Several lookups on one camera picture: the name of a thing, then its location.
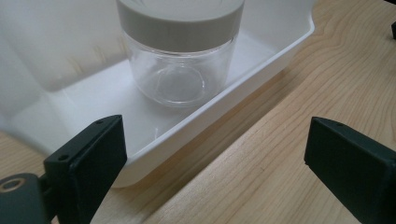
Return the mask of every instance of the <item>screw hole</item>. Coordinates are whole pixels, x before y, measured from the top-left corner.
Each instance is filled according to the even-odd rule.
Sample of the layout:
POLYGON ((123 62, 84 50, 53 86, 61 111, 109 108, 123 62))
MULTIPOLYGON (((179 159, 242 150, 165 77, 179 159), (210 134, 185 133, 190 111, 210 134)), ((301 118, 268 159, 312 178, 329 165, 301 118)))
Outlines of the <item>screw hole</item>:
POLYGON ((65 160, 67 160, 68 158, 69 158, 68 155, 62 155, 62 156, 60 156, 60 157, 58 158, 58 161, 65 161, 65 160))
POLYGON ((0 193, 11 192, 12 190, 18 189, 25 182, 24 178, 15 178, 8 180, 6 183, 0 185, 0 193))

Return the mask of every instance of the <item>black plastic bracket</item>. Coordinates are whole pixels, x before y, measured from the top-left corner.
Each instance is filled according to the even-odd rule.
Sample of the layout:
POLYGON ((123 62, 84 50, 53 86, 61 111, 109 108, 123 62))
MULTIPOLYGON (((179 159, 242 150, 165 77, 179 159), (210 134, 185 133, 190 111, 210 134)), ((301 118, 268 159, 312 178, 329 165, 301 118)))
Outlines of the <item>black plastic bracket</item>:
POLYGON ((122 117, 99 119, 44 160, 0 180, 0 223, 90 223, 127 161, 122 117))
POLYGON ((396 152, 346 125, 312 118, 305 163, 362 223, 396 223, 396 152))

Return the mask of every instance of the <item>white jar lid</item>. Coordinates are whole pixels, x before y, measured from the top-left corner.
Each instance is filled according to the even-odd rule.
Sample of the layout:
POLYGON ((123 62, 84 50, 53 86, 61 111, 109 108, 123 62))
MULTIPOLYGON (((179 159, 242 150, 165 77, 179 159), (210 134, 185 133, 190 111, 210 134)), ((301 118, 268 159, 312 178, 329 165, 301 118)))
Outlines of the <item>white jar lid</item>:
POLYGON ((118 0, 120 23, 137 42, 172 52, 213 49, 239 30, 244 0, 118 0))

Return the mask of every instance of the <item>wood grain surface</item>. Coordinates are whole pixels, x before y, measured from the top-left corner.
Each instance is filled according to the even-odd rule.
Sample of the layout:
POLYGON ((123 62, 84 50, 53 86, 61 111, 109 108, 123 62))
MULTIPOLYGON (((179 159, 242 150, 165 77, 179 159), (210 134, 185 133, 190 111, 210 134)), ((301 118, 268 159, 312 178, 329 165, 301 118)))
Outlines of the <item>wood grain surface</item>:
MULTIPOLYGON (((396 6, 318 0, 292 63, 138 184, 112 189, 92 223, 359 223, 304 165, 310 119, 396 149, 396 6)), ((43 156, 0 133, 0 178, 43 156)))

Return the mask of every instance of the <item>clear plastic jar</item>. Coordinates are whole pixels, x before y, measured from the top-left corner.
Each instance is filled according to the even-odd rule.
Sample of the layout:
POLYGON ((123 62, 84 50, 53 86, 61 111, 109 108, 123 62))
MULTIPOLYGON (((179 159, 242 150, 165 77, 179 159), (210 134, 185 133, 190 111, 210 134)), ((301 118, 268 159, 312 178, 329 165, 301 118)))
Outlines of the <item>clear plastic jar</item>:
POLYGON ((119 0, 120 21, 139 90, 163 105, 202 105, 225 83, 244 1, 181 2, 119 0))

